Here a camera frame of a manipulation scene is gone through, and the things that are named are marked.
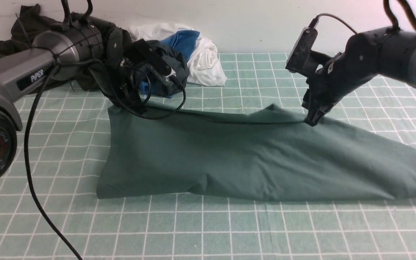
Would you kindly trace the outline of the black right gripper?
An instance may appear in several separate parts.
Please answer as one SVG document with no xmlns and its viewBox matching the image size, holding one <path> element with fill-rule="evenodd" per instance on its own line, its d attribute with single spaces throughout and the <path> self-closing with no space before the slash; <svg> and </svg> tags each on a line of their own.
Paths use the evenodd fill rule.
<svg viewBox="0 0 416 260">
<path fill-rule="evenodd" d="M 378 51 L 345 51 L 334 57 L 313 51 L 318 63 L 303 98 L 304 123 L 314 127 L 345 96 L 377 74 Z"/>
</svg>

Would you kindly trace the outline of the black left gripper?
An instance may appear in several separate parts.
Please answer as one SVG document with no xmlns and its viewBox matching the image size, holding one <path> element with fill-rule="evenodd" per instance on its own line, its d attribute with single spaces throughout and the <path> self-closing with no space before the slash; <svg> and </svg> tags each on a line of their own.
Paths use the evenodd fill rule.
<svg viewBox="0 0 416 260">
<path fill-rule="evenodd" d="M 125 47 L 132 43 L 129 32 L 119 27 L 97 29 L 102 37 L 104 54 L 98 62 L 89 65 L 89 72 L 112 104 L 142 115 L 147 109 L 132 86 L 133 73 L 123 56 Z"/>
</svg>

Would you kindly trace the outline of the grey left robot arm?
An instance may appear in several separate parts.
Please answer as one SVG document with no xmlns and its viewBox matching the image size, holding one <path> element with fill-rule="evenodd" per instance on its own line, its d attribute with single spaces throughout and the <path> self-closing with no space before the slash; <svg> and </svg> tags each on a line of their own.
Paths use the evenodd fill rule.
<svg viewBox="0 0 416 260">
<path fill-rule="evenodd" d="M 74 22 L 39 34 L 25 51 L 0 58 L 0 177 L 13 162 L 22 121 L 15 103 L 48 82 L 69 81 L 89 70 L 102 93 L 117 102 L 118 75 L 129 33 L 111 22 Z"/>
</svg>

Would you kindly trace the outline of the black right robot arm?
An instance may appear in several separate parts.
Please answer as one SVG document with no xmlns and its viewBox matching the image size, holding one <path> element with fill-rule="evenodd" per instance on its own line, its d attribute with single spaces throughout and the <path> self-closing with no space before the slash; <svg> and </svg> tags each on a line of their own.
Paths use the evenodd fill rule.
<svg viewBox="0 0 416 260">
<path fill-rule="evenodd" d="M 305 73 L 309 87 L 303 98 L 304 122 L 310 126 L 377 75 L 416 89 L 416 32 L 388 28 L 361 32 L 349 38 L 342 53 L 329 57 L 311 51 L 308 60 L 322 66 Z"/>
</svg>

